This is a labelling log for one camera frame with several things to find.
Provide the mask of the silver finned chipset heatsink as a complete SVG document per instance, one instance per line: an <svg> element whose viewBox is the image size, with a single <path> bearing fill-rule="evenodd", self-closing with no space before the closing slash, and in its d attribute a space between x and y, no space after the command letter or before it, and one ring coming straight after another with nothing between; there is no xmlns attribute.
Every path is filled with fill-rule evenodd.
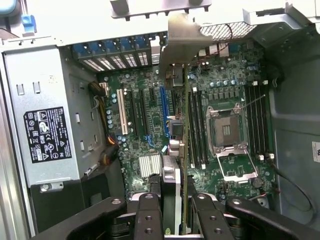
<svg viewBox="0 0 320 240"><path fill-rule="evenodd" d="M145 179L151 175L158 175L161 172L162 162L160 154L140 156L138 158L140 176Z"/></svg>

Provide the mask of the RAM slot with white latches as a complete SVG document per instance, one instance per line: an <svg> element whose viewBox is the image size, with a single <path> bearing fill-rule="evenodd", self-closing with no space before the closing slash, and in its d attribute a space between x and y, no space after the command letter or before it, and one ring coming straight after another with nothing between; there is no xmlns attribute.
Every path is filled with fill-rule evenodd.
<svg viewBox="0 0 320 240"><path fill-rule="evenodd" d="M192 118L192 105L191 105L191 93L187 94L188 99L188 122L189 122L189 141L190 141L190 166L192 169L196 167L196 147L195 147L195 136L194 136L194 127L193 127L193 118Z"/></svg>
<svg viewBox="0 0 320 240"><path fill-rule="evenodd" d="M269 81L264 80L262 82L261 93L262 98L262 110L264 121L264 136L265 136L265 156L268 159L274 159L273 140L271 130L271 117L270 117L270 105L269 105Z"/></svg>
<svg viewBox="0 0 320 240"><path fill-rule="evenodd" d="M206 136L205 136L205 128L204 128L204 118L203 118L203 109L202 109L202 91L201 90L199 90L197 92L197 103L198 103L200 136L201 136L201 141L202 141L203 161L204 161L204 166L206 166L208 156L207 156L207 147L206 147Z"/></svg>
<svg viewBox="0 0 320 240"><path fill-rule="evenodd" d="M253 125L254 125L254 140L255 140L255 153L257 155L262 155L262 140L260 137L260 111L259 111L259 97L260 94L257 93L258 85L252 87L252 99L255 102L252 103L252 114L254 115Z"/></svg>

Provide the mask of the CPU socket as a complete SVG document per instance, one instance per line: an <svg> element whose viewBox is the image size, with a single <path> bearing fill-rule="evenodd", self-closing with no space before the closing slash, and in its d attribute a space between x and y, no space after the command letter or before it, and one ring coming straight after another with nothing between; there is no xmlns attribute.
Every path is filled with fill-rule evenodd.
<svg viewBox="0 0 320 240"><path fill-rule="evenodd" d="M248 143L242 133L242 106L236 102L233 107L206 110L206 135L208 148L213 157L247 154Z"/></svg>

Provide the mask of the long black expansion slot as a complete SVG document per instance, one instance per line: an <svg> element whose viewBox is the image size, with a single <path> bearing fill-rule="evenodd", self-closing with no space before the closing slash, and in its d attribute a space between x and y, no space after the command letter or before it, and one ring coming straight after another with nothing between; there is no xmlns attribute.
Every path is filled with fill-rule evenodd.
<svg viewBox="0 0 320 240"><path fill-rule="evenodd" d="M137 138L139 132L138 132L138 124L137 124L135 99L131 90L129 90L127 94L128 94L128 101L129 101L129 112L130 112L130 117L133 125L133 132L135 137Z"/></svg>
<svg viewBox="0 0 320 240"><path fill-rule="evenodd" d="M171 90L173 115L178 118L178 94L175 90Z"/></svg>
<svg viewBox="0 0 320 240"><path fill-rule="evenodd" d="M146 115L146 106L145 106L145 96L144 96L144 90L139 90L139 98L140 98L140 108L141 108L141 117L142 117L142 123L143 123L143 130L144 135L147 136L149 134L148 129L148 120Z"/></svg>

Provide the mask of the blue PCIe expansion slot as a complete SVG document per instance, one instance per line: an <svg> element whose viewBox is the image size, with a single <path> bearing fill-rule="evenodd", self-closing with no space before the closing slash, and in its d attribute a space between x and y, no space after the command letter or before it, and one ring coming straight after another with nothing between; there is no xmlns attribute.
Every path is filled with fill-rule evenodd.
<svg viewBox="0 0 320 240"><path fill-rule="evenodd" d="M167 125L167 118L169 116L169 108L168 108L168 103L167 103L166 90L163 86L160 86L159 89L160 89L160 100L161 100L161 106L162 106L164 135L167 138L170 138L169 127Z"/></svg>

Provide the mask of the white PCI expansion slot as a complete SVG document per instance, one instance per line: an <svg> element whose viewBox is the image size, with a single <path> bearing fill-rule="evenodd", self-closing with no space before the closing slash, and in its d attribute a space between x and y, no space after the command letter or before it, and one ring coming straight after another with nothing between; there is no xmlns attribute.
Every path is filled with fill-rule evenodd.
<svg viewBox="0 0 320 240"><path fill-rule="evenodd" d="M127 117L126 117L126 109L125 109L125 101L124 101L124 91L122 89L117 89L116 94L117 94L122 134L127 135L128 126L127 126Z"/></svg>

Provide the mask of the grey metal PC case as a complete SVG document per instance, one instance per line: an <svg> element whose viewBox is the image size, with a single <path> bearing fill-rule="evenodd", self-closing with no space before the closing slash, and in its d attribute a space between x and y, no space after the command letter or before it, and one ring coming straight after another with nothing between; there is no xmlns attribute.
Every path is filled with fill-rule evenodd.
<svg viewBox="0 0 320 240"><path fill-rule="evenodd" d="M102 74L158 67L168 43L168 18L188 14L201 26L211 43L200 53L221 53L232 44L258 46L264 51L268 80L269 112L277 190L267 196L246 198L217 196L197 191L187 167L187 223L182 234L182 168L170 151L161 158L160 174L153 175L146 192L125 196L119 159L120 146L107 128L106 96L99 85ZM212 0L208 8L112 18L109 0L17 0L16 10L0 15L0 240L32 240L32 237L109 197L127 202L134 213L142 194L158 195L164 240L204 240L194 232L192 196L207 194L221 210L231 198L244 198L320 232L320 163L313 159L312 142L320 142L320 0ZM34 15L37 32L25 33L22 15ZM74 44L146 36L150 41L151 66L141 66L138 51L75 59ZM4 55L56 47L61 56L79 179L28 186L7 80ZM129 67L124 55L133 54L137 67ZM119 69L111 56L120 56ZM107 70L97 58L106 58ZM97 72L81 63L91 59L103 68ZM93 97L99 107L92 109ZM118 145L117 158L101 165L101 152ZM127 219L114 220L110 240L130 240L133 226Z"/></svg>

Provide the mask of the socket locking lever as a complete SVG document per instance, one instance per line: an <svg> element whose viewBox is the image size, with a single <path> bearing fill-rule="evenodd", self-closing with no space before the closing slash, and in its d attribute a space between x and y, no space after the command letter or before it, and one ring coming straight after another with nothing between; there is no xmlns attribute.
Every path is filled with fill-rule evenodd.
<svg viewBox="0 0 320 240"><path fill-rule="evenodd" d="M265 97L266 97L266 95L263 94L262 96L259 96L258 98L256 98L256 99L248 102L247 104L241 106L240 109L245 109L245 108L247 108L248 106L252 105L253 103L255 103L255 102L257 102L257 101L259 101L259 100L261 100L261 99L263 99L263 98L265 98Z"/></svg>

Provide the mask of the black power supply label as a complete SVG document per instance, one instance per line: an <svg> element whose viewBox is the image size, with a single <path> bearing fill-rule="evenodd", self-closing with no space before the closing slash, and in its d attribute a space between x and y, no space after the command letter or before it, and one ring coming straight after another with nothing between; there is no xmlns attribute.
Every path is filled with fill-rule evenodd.
<svg viewBox="0 0 320 240"><path fill-rule="evenodd" d="M62 106L27 111L23 119L33 164L72 158Z"/></svg>

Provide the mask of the white power connector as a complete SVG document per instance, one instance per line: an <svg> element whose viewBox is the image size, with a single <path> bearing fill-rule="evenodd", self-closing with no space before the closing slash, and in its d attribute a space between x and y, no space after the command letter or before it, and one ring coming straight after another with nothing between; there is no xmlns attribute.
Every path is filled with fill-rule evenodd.
<svg viewBox="0 0 320 240"><path fill-rule="evenodd" d="M107 82L100 82L99 85L104 91L104 96L108 97L110 95L110 89L109 89L108 83Z"/></svg>

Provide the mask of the green motherboard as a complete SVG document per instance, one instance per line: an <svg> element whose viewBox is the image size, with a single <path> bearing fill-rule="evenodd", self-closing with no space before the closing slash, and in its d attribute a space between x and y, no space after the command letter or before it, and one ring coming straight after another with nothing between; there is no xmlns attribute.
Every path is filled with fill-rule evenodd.
<svg viewBox="0 0 320 240"><path fill-rule="evenodd" d="M231 44L222 52L211 49L208 56L205 56L203 52L199 55L200 60L194 62L188 69L188 92L191 98L196 152L196 166L195 168L191 168L188 123L188 176L191 178L197 191L216 195L221 202L234 196L251 199L273 194L277 190L277 184L275 173L268 165L269 158L266 157L266 154L253 155L251 152L247 108L242 109L241 132L244 134L247 150L257 169L258 177L250 178L246 183L224 181L218 160L216 157L213 157L211 152L209 164L205 166L197 98L198 91L201 91L202 103L202 92L205 91L207 94L207 108L212 106L218 110L232 108L237 102L241 106L246 105L246 87L250 87L251 98L253 98L253 86L262 86L263 81L267 80L264 73L264 50L259 46L248 47L245 44L239 43ZM176 136L179 125L170 123L170 119L175 118L171 90L164 88L169 110L166 122L170 134L170 138L168 138L165 136L160 96L160 87L164 87L164 82L159 77L157 66L103 73L99 76L98 80L99 83L108 83L109 86L109 96L105 100L106 125L109 133L113 135L116 143L120 146L118 156L124 181L124 194L127 199L131 199L134 194L148 191L151 185L151 177L156 175L153 174L148 178L141 178L139 157L160 154L160 158L163 158L172 151L170 149L170 141ZM149 88L154 88L154 103L150 101ZM118 89L123 90L128 129L127 135L122 134L117 98ZM144 134L142 122L140 89L144 92L148 124L147 136ZM138 137L135 137L134 134L128 91L132 91L134 97ZM197 157L192 91L195 92L201 165L199 165ZM246 155L224 157L221 160L221 164L228 176L236 175L241 177L243 174L253 172L253 167Z"/></svg>

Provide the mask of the perforated expansion slot cover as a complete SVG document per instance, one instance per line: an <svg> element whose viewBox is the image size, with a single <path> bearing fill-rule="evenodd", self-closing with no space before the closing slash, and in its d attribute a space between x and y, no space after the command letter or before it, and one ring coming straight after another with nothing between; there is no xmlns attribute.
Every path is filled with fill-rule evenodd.
<svg viewBox="0 0 320 240"><path fill-rule="evenodd" d="M81 61L81 63L87 67L90 67L91 69L95 70L96 72L102 72L104 70L100 65L98 65L96 62L94 62L92 59L83 59Z"/></svg>
<svg viewBox="0 0 320 240"><path fill-rule="evenodd" d="M97 60L106 70L115 70L115 67L105 57L98 57Z"/></svg>
<svg viewBox="0 0 320 240"><path fill-rule="evenodd" d="M127 68L127 66L125 65L125 63L123 62L123 60L121 59L120 56L114 55L114 56L111 56L110 59L115 63L115 65L119 69L126 69Z"/></svg>
<svg viewBox="0 0 320 240"><path fill-rule="evenodd" d="M125 54L124 58L130 68L136 68L138 66L136 59L132 53Z"/></svg>
<svg viewBox="0 0 320 240"><path fill-rule="evenodd" d="M152 65L152 55L150 50L142 50L137 52L137 57L139 64L141 66L151 66Z"/></svg>

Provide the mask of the blue slot retention clip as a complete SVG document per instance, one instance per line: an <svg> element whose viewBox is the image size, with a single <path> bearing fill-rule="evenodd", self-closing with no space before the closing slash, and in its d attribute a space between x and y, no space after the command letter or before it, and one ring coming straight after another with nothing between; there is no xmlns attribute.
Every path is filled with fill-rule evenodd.
<svg viewBox="0 0 320 240"><path fill-rule="evenodd" d="M76 43L72 46L72 55L75 59L86 58L91 55L89 45L87 43Z"/></svg>
<svg viewBox="0 0 320 240"><path fill-rule="evenodd" d="M103 41L107 54L119 54L121 52L119 43L114 39L106 39Z"/></svg>
<svg viewBox="0 0 320 240"><path fill-rule="evenodd" d="M91 41L88 43L92 56L99 56L106 54L106 48L104 43L99 41Z"/></svg>
<svg viewBox="0 0 320 240"><path fill-rule="evenodd" d="M122 53L135 51L135 40L133 37L121 37L119 39L120 51Z"/></svg>
<svg viewBox="0 0 320 240"><path fill-rule="evenodd" d="M135 50L136 51L149 51L150 47L150 40L145 35L137 35L134 38Z"/></svg>

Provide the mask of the blue plastic clamp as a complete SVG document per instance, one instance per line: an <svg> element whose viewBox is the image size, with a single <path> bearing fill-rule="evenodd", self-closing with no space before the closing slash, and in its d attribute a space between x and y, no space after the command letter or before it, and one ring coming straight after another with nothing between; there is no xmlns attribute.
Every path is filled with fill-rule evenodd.
<svg viewBox="0 0 320 240"><path fill-rule="evenodd" d="M35 16L32 14L22 14L21 22L25 33L36 33L37 24Z"/></svg>

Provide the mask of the light blue plastic object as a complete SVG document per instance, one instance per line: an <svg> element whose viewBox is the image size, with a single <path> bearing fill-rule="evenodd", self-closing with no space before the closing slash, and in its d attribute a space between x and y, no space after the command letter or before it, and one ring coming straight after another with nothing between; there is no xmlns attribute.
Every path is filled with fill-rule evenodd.
<svg viewBox="0 0 320 240"><path fill-rule="evenodd" d="M8 16L17 8L17 0L0 0L0 16Z"/></svg>

